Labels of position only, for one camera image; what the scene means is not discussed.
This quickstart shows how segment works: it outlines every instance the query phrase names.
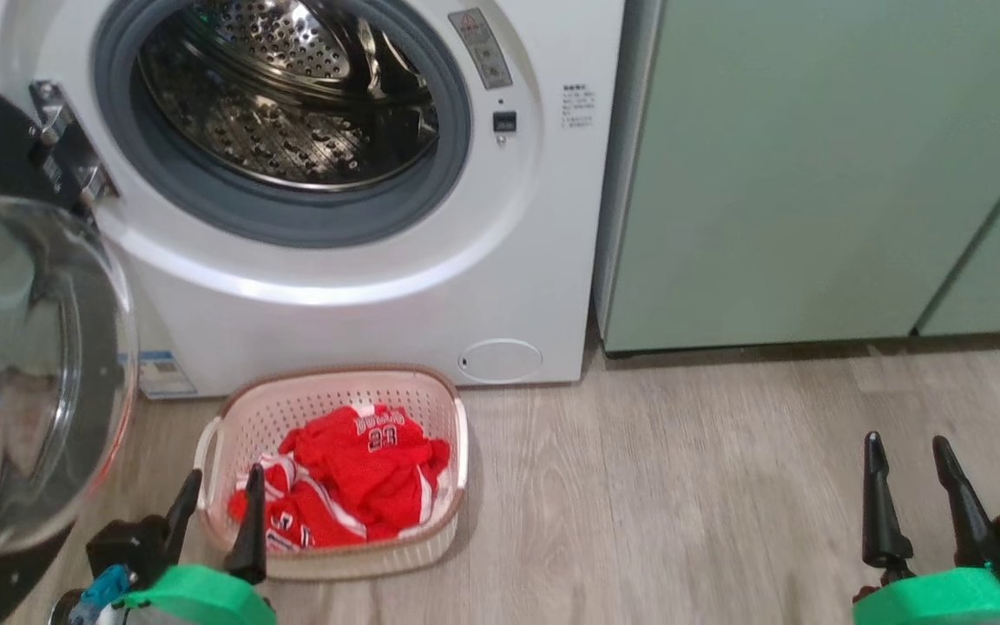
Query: basket handle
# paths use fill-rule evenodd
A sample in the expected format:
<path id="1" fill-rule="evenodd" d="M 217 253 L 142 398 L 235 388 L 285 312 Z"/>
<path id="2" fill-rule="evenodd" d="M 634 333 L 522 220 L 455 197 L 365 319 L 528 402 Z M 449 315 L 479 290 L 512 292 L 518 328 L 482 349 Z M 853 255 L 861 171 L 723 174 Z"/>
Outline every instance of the basket handle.
<path id="1" fill-rule="evenodd" d="M 469 479 L 469 419 L 461 398 L 453 400 L 453 407 L 457 411 L 457 487 L 465 490 L 465 482 Z"/>
<path id="2" fill-rule="evenodd" d="M 218 434 L 219 423 L 222 422 L 222 417 L 214 417 L 211 419 L 211 423 L 207 424 L 207 427 L 203 428 L 202 434 L 199 435 L 199 443 L 195 444 L 195 460 L 192 464 L 192 468 L 197 468 L 197 470 L 203 471 L 203 484 L 199 488 L 199 510 L 207 509 L 207 480 L 214 481 L 214 472 L 211 471 L 207 474 L 205 467 L 207 466 L 207 450 L 211 447 L 211 443 L 214 441 L 215 435 Z M 215 465 L 218 463 L 218 458 L 215 458 Z"/>

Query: wooden floor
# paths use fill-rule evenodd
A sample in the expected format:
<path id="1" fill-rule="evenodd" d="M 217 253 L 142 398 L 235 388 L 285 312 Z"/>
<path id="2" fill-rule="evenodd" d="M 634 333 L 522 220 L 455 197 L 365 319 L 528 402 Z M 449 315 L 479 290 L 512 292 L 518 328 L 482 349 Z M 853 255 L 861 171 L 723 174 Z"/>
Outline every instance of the wooden floor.
<path id="1" fill-rule="evenodd" d="M 980 347 L 594 355 L 578 385 L 466 391 L 469 497 L 444 561 L 263 589 L 285 624 L 849 622 L 851 595 L 877 578 L 859 562 L 867 431 L 884 437 L 918 573 L 953 551 L 933 435 L 1000 513 L 1000 345 Z M 167 509 L 182 480 L 167 476 L 190 468 L 219 403 L 141 404 L 101 495 L 20 610 L 30 617 L 12 622 L 90 581 L 82 546 L 110 518 Z M 219 560 L 193 520 L 183 562 Z"/>

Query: plastic basket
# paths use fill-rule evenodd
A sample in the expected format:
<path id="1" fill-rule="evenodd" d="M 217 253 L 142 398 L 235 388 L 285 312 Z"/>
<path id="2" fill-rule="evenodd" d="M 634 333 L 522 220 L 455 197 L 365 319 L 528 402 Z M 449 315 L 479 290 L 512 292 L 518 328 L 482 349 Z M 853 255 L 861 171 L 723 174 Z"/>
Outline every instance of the plastic basket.
<path id="1" fill-rule="evenodd" d="M 278 579 L 348 579 L 399 573 L 433 564 L 457 531 L 468 477 L 465 408 L 440 373 L 424 368 L 320 369 L 255 381 L 235 392 L 207 424 L 195 447 L 203 470 L 199 518 L 210 543 L 230 550 L 238 524 L 227 514 L 234 478 L 249 470 L 262 451 L 277 448 L 294 428 L 341 406 L 402 406 L 425 435 L 450 444 L 451 479 L 437 488 L 431 521 L 410 538 L 302 551 L 270 551 L 267 574 Z"/>

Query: front-loading washing machine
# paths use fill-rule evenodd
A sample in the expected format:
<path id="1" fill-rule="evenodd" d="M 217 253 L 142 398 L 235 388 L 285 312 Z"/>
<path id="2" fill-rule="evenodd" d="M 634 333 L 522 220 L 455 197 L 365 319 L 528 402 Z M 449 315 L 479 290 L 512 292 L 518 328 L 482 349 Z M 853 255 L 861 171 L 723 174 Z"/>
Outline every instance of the front-loading washing machine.
<path id="1" fill-rule="evenodd" d="M 151 397 L 573 380 L 622 6 L 0 0 L 0 94 L 127 268 Z"/>

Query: door hinge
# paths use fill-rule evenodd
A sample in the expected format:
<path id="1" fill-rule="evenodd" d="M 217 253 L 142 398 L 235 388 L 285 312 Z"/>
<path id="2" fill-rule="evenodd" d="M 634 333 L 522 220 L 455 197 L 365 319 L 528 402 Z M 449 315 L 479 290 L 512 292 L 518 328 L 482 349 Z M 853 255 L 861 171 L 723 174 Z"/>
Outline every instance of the door hinge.
<path id="1" fill-rule="evenodd" d="M 91 209 L 95 203 L 118 195 L 107 167 L 76 121 L 60 84 L 36 80 L 29 91 L 40 123 L 29 129 L 35 139 L 30 161 L 48 177 L 56 195 L 72 206 L 73 213 L 94 222 Z"/>

